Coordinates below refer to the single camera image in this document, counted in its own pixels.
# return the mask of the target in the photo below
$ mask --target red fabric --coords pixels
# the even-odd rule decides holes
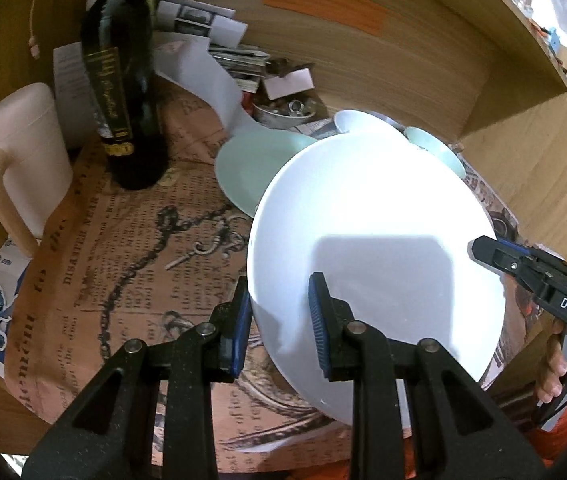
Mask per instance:
[[[537,450],[546,466],[550,466],[567,446],[567,410],[552,431],[535,429],[526,433],[525,436]],[[416,476],[412,437],[404,439],[404,454],[406,478],[412,478]],[[349,461],[344,460],[323,466],[297,469],[291,473],[290,478],[291,480],[347,480],[349,465]]]

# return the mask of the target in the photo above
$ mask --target green plate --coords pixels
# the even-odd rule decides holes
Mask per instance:
[[[219,187],[241,211],[254,218],[261,197],[282,167],[317,142],[285,130],[244,132],[219,150],[214,168]]]

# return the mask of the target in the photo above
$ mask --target screw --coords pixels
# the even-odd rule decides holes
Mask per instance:
[[[143,341],[141,339],[128,339],[123,348],[128,354],[135,354],[143,348]]]
[[[362,321],[351,321],[346,325],[348,332],[351,334],[363,334],[365,332],[365,323]]]
[[[199,323],[197,325],[197,333],[202,336],[214,334],[214,331],[217,330],[212,323],[206,321],[204,323]]]
[[[437,342],[436,339],[432,339],[431,337],[426,337],[425,339],[421,339],[419,341],[419,345],[423,348],[426,352],[430,352],[434,354],[436,351],[441,348],[441,345]]]

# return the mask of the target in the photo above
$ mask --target dark glass bottle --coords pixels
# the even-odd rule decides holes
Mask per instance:
[[[145,0],[97,0],[81,27],[99,134],[112,177],[126,189],[152,186],[168,164],[152,92],[151,40]]]

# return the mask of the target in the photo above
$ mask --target beige handle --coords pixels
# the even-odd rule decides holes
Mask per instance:
[[[21,252],[31,258],[39,244],[19,215],[4,186],[3,177],[9,165],[10,157],[0,150],[0,222]]]

